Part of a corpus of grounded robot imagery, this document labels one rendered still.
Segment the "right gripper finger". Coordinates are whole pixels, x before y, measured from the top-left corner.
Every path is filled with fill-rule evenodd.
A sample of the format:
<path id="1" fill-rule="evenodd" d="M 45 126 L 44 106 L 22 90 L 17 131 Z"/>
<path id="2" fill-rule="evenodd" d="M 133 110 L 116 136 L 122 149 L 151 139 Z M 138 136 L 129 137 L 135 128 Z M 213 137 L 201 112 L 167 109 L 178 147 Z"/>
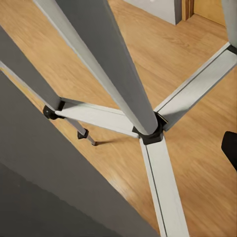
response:
<path id="1" fill-rule="evenodd" d="M 237 133 L 226 131 L 221 149 L 237 171 Z"/>

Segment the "camera tripod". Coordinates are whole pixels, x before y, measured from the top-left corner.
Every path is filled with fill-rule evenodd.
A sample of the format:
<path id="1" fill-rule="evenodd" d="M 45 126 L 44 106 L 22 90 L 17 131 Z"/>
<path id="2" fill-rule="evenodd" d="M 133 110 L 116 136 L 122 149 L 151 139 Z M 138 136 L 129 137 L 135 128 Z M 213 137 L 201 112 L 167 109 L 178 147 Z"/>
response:
<path id="1" fill-rule="evenodd" d="M 221 0 L 229 42 L 154 110 L 108 0 L 32 0 L 121 108 L 59 97 L 0 25 L 0 237 L 190 237 L 165 135 L 237 67 L 237 0 Z M 160 234 L 49 120 L 140 139 Z"/>

